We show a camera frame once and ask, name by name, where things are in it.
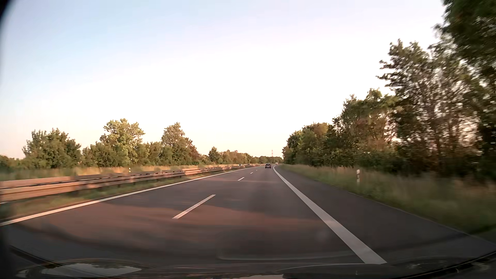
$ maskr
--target tree line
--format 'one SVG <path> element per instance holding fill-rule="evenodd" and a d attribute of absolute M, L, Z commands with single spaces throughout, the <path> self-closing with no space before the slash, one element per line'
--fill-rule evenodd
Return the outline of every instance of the tree line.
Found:
<path fill-rule="evenodd" d="M 496 179 L 496 10 L 445 0 L 439 41 L 391 43 L 380 61 L 393 95 L 346 99 L 331 123 L 292 133 L 284 162 Z"/>
<path fill-rule="evenodd" d="M 23 159 L 0 155 L 0 170 L 73 167 L 127 167 L 209 165 L 281 162 L 280 157 L 254 157 L 248 153 L 217 151 L 202 155 L 185 136 L 180 123 L 164 128 L 160 141 L 142 142 L 145 132 L 127 119 L 111 120 L 100 140 L 81 150 L 81 145 L 59 129 L 33 131 L 23 147 Z"/>

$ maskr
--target sky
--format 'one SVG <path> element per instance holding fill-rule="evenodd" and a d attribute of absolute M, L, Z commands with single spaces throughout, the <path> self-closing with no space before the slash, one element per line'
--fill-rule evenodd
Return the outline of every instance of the sky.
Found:
<path fill-rule="evenodd" d="M 282 156 L 384 82 L 390 42 L 436 41 L 440 0 L 15 0 L 0 27 L 0 154 L 31 131 L 82 147 L 126 118 L 160 140 L 180 122 L 212 146 Z"/>

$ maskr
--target road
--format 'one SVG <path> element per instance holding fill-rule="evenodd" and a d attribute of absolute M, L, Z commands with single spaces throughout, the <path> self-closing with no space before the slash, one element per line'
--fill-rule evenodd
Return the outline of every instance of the road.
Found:
<path fill-rule="evenodd" d="M 253 167 L 5 225 L 15 267 L 37 258 L 153 266 L 382 264 L 478 257 L 485 240 L 286 171 Z"/>

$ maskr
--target white lane marking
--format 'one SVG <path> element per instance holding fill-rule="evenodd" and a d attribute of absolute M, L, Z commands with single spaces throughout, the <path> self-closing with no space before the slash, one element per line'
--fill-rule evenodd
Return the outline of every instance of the white lane marking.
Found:
<path fill-rule="evenodd" d="M 181 213 L 177 214 L 176 216 L 172 217 L 172 219 L 179 219 L 179 218 L 183 217 L 184 215 L 186 215 L 186 213 L 188 213 L 188 212 L 190 212 L 191 210 L 193 210 L 193 209 L 197 208 L 200 204 L 202 204 L 202 203 L 206 202 L 207 200 L 209 200 L 209 199 L 213 198 L 214 196 L 215 196 L 215 195 L 210 195 L 208 198 L 206 198 L 206 199 L 204 199 L 204 200 L 200 201 L 199 203 L 197 203 L 197 204 L 193 205 L 192 207 L 190 207 L 190 208 L 188 208 L 188 209 L 184 210 L 183 212 L 181 212 Z"/>
<path fill-rule="evenodd" d="M 130 195 L 134 195 L 134 194 L 143 193 L 143 192 L 146 192 L 146 191 L 160 189 L 160 188 L 163 188 L 163 187 L 169 187 L 169 186 L 172 186 L 172 185 L 177 185 L 177 184 L 181 184 L 181 183 L 186 183 L 186 182 L 190 182 L 190 181 L 204 179 L 204 178 L 208 178 L 208 177 L 212 177 L 212 176 L 216 176 L 216 175 L 221 175 L 221 174 L 226 174 L 226 173 L 232 173 L 232 172 L 240 171 L 240 170 L 245 170 L 245 169 L 243 168 L 243 169 L 239 169 L 239 170 L 233 170 L 233 171 L 230 171 L 230 172 L 223 172 L 223 173 L 218 173 L 218 174 L 214 174 L 214 175 L 209 175 L 209 176 L 204 176 L 204 177 L 198 177 L 198 178 L 191 179 L 191 180 L 176 182 L 176 183 L 172 183 L 172 184 L 168 184 L 168 185 L 162 185 L 162 186 L 158 186 L 158 187 L 155 187 L 155 188 L 145 189 L 145 190 L 136 191 L 136 192 L 132 192 L 132 193 L 127 193 L 127 194 L 123 194 L 123 195 L 118 195 L 118 196 L 114 196 L 114 197 L 109 197 L 109 198 L 105 198 L 105 199 L 101 199 L 101 200 L 96 200 L 96 201 L 91 201 L 91 202 L 82 203 L 82 204 L 78 204 L 78 205 L 73 205 L 73 206 L 69 206 L 69 207 L 65 207 L 65 208 L 61 208 L 61 209 L 54 209 L 54 210 L 50 210 L 50 211 L 46 211 L 46 212 L 42 212 L 42 213 L 38 213 L 38 214 L 33 214 L 33 215 L 29 215 L 29 216 L 25 216 L 25 217 L 21 217 L 21 218 L 17 218 L 17 219 L 12 219 L 10 221 L 0 222 L 0 227 L 1 226 L 5 226 L 5 225 L 9 225 L 9 224 L 13 224 L 13 223 L 18 223 L 18 222 L 25 221 L 25 220 L 29 220 L 29 219 L 33 219 L 33 218 L 36 218 L 36 217 L 45 216 L 45 215 L 52 214 L 52 213 L 57 213 L 57 212 L 60 212 L 60 211 L 65 211 L 65 210 L 69 210 L 69 209 L 80 208 L 80 207 L 83 207 L 83 206 L 88 206 L 88 205 L 92 205 L 92 204 L 96 204 L 96 203 L 101 203 L 101 202 L 104 202 L 104 201 L 109 201 L 109 200 L 113 200 L 113 199 L 117 199 L 117 198 L 122 198 L 122 197 L 130 196 Z"/>
<path fill-rule="evenodd" d="M 353 235 L 348 231 L 343 225 L 341 225 L 336 219 L 331 217 L 327 212 L 321 209 L 316 203 L 305 196 L 300 190 L 296 189 L 293 184 L 287 181 L 282 175 L 280 175 L 275 169 L 274 172 L 288 185 L 288 187 L 295 192 L 295 194 L 302 199 L 302 201 L 313 211 L 317 216 L 324 221 L 324 223 L 332 230 L 334 233 L 343 240 L 348 247 L 350 247 L 357 256 L 364 261 L 366 264 L 385 264 L 386 261 L 381 258 L 376 252 L 374 252 L 369 246 L 363 243 L 358 237 Z"/>
<path fill-rule="evenodd" d="M 345 265 L 366 265 L 366 264 L 322 264 L 322 265 L 311 265 L 311 266 L 301 266 L 301 267 L 292 267 L 292 268 L 286 268 L 286 269 L 279 269 L 275 270 L 274 272 L 282 271 L 282 270 L 289 270 L 289 269 L 299 269 L 299 268 L 313 268 L 313 267 L 330 267 L 330 266 L 345 266 Z"/>

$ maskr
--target metal guardrail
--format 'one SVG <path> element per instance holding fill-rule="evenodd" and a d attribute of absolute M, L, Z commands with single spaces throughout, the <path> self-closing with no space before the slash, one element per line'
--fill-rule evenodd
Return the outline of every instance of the metal guardrail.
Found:
<path fill-rule="evenodd" d="M 146 180 L 181 177 L 204 172 L 238 169 L 255 165 L 210 167 L 182 170 L 110 173 L 0 181 L 0 202 L 61 194 L 84 189 L 121 185 Z"/>

